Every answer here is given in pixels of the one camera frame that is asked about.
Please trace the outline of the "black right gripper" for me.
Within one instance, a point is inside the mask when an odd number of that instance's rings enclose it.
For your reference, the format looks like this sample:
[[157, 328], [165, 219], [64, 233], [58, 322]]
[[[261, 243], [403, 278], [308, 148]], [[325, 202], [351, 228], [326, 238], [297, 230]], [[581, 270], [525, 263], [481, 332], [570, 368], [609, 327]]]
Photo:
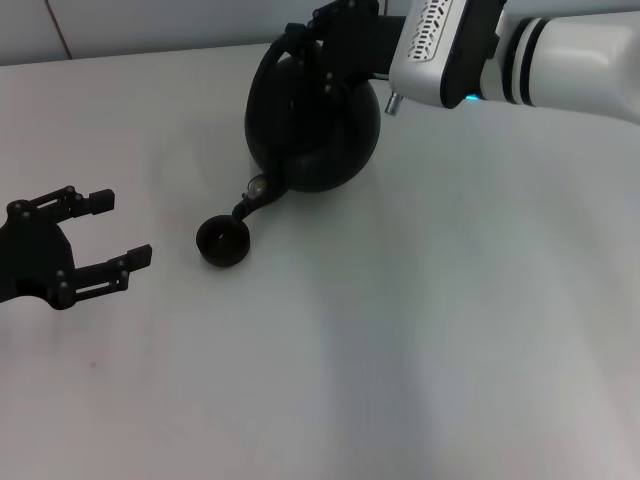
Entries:
[[285, 51], [299, 53], [322, 40], [323, 94], [346, 100], [368, 80], [389, 75], [405, 21], [380, 15], [377, 0], [335, 0], [315, 9], [306, 24], [286, 25]]

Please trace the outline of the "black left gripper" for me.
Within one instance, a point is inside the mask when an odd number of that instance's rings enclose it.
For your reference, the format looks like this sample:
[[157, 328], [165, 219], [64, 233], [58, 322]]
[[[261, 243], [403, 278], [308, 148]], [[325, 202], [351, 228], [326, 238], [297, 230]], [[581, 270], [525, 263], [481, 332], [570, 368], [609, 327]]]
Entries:
[[103, 263], [75, 269], [69, 241], [59, 223], [115, 208], [115, 193], [105, 189], [80, 194], [67, 186], [7, 206], [0, 226], [0, 303], [35, 297], [56, 310], [126, 291], [131, 274], [151, 264], [147, 244]]

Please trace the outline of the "black round teapot with handle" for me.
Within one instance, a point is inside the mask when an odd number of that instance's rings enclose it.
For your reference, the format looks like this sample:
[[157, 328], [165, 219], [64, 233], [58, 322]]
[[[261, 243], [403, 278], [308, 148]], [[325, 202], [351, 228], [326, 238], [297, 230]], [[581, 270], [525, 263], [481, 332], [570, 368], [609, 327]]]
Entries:
[[333, 86], [313, 40], [285, 33], [263, 56], [252, 80], [245, 139], [264, 187], [243, 194], [241, 221], [292, 190], [317, 193], [354, 178], [377, 146], [381, 113], [367, 80]]

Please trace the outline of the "small dark teacup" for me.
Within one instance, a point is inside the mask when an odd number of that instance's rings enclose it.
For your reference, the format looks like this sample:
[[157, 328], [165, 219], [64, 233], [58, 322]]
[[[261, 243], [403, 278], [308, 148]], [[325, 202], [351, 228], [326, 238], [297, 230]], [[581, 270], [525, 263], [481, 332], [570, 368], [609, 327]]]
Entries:
[[240, 263], [250, 249], [250, 233], [242, 220], [231, 215], [218, 215], [205, 221], [196, 233], [201, 256], [218, 268]]

